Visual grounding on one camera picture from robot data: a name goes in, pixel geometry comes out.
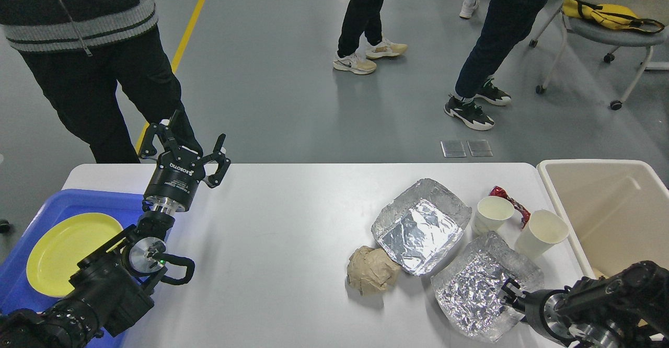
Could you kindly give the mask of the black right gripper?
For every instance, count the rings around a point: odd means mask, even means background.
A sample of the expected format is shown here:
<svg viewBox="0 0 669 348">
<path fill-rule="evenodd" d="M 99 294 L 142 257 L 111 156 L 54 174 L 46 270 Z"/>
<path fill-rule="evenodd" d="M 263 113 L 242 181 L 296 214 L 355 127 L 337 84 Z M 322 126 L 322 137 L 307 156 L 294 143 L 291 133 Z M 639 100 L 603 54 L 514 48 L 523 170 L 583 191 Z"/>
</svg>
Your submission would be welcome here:
<svg viewBox="0 0 669 348">
<path fill-rule="evenodd" d="M 569 325 L 557 314 L 555 307 L 567 296 L 566 290 L 539 290 L 526 292 L 521 289 L 516 279 L 506 279 L 500 289 L 500 303 L 525 315 L 526 324 L 555 343 L 569 346 L 574 336 L 569 332 Z"/>
</svg>

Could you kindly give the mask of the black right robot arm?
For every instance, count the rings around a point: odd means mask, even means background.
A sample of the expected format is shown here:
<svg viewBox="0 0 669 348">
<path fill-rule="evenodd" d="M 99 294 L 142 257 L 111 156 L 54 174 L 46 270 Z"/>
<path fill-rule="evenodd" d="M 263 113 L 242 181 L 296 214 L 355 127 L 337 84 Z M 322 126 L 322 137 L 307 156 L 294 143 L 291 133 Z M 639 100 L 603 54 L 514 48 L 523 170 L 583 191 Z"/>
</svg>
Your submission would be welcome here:
<svg viewBox="0 0 669 348">
<path fill-rule="evenodd" d="M 667 347 L 667 269 L 635 263 L 612 277 L 558 290 L 522 291 L 507 279 L 500 302 L 544 338 L 572 347 Z"/>
</svg>

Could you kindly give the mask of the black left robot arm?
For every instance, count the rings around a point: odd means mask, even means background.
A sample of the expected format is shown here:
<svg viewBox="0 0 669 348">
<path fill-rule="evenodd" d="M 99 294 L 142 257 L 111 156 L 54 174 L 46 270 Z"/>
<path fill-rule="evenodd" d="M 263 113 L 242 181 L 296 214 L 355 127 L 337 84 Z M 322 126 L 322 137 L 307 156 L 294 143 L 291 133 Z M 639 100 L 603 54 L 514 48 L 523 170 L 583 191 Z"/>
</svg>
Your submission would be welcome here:
<svg viewBox="0 0 669 348">
<path fill-rule="evenodd" d="M 199 184 L 217 188 L 231 160 L 224 152 L 225 134 L 208 155 L 180 145 L 170 128 L 179 114 L 150 124 L 144 134 L 139 156 L 153 158 L 157 167 L 144 191 L 138 222 L 81 259 L 69 279 L 73 291 L 51 307 L 2 315 L 2 347 L 84 347 L 104 333 L 115 337 L 154 307 L 158 283 L 191 281 L 193 260 L 168 253 L 165 239 L 175 214 L 191 207 Z"/>
</svg>

